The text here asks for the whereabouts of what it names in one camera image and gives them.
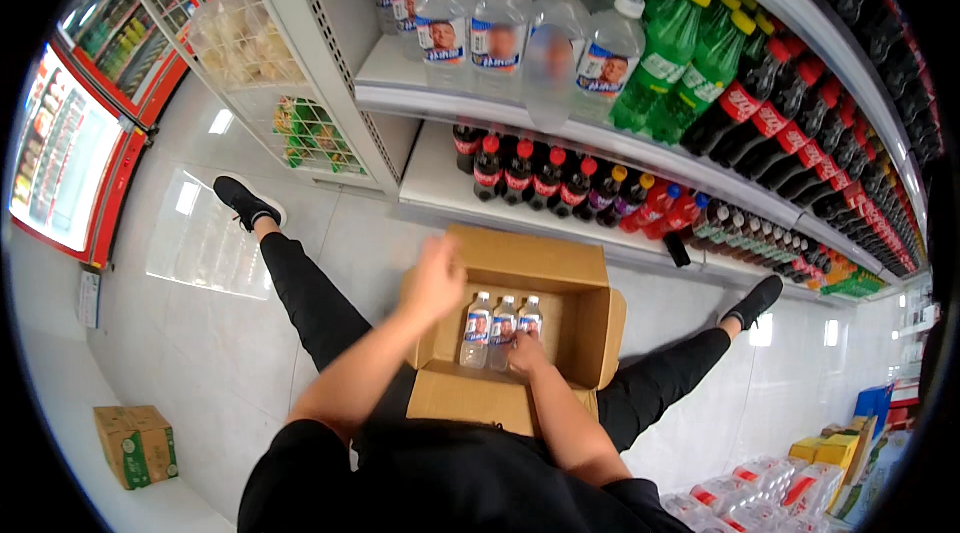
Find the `white bottle cap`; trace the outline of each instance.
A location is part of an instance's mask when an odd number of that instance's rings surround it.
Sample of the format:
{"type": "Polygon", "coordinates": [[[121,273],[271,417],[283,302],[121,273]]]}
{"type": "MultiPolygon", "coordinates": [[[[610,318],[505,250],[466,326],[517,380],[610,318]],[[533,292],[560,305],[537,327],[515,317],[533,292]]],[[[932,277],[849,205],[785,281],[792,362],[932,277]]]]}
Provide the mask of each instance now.
{"type": "Polygon", "coordinates": [[[643,0],[613,0],[613,8],[627,18],[640,18],[646,7],[647,4],[643,0]]]}

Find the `black shirt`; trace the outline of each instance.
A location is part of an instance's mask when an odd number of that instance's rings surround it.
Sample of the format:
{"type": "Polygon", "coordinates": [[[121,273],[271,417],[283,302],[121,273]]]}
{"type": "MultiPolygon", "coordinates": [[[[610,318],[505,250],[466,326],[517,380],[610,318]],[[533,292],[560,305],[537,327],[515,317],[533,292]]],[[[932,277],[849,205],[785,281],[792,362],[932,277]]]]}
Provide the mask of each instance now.
{"type": "Polygon", "coordinates": [[[542,442],[497,428],[405,420],[368,426],[364,447],[354,472],[329,428],[286,425],[246,482],[237,529],[690,530],[666,513],[652,481],[597,489],[553,466],[542,442]]]}

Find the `open cardboard box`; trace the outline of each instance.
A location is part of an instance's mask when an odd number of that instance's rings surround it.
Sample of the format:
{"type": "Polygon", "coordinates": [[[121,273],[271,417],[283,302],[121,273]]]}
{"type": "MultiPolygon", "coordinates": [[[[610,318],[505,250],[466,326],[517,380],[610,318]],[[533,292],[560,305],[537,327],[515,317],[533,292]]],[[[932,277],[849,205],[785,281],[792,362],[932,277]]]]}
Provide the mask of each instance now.
{"type": "Polygon", "coordinates": [[[491,307],[505,295],[516,298],[517,309],[528,296],[539,296],[547,357],[595,418],[596,390],[617,371],[627,317],[626,301],[607,280],[603,248],[461,225],[451,225],[447,234],[462,242],[466,289],[460,308],[411,350],[408,362],[417,373],[407,418],[481,422],[540,435],[533,397],[521,377],[459,364],[467,308],[478,291],[489,292],[491,307]]]}

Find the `black pants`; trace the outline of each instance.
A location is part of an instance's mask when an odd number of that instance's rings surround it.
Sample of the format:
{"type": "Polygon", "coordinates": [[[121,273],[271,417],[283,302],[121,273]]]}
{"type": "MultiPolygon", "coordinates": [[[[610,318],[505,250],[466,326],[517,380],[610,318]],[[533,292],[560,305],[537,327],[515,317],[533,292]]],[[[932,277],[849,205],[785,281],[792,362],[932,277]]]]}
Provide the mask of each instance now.
{"type": "MultiPolygon", "coordinates": [[[[370,323],[306,256],[299,241],[270,233],[260,242],[260,252],[270,269],[276,293],[317,371],[326,368],[371,329],[370,323]]],[[[600,424],[617,451],[633,445],[637,435],[659,420],[671,404],[690,393],[729,346],[726,332],[711,328],[646,354],[617,371],[613,381],[597,392],[600,424]]],[[[417,371],[404,364],[371,419],[404,418],[416,376],[417,371]]]]}

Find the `white wall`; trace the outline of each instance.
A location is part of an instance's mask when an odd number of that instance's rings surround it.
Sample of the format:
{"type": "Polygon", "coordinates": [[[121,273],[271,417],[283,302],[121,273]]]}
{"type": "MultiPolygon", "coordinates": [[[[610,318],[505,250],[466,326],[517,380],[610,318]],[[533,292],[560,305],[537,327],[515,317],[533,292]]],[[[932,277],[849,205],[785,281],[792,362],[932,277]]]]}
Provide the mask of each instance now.
{"type": "Polygon", "coordinates": [[[221,532],[234,527],[181,478],[127,491],[107,465],[93,406],[116,405],[87,346],[75,305],[80,266],[4,222],[4,249],[27,369],[74,476],[115,531],[221,532]]]}

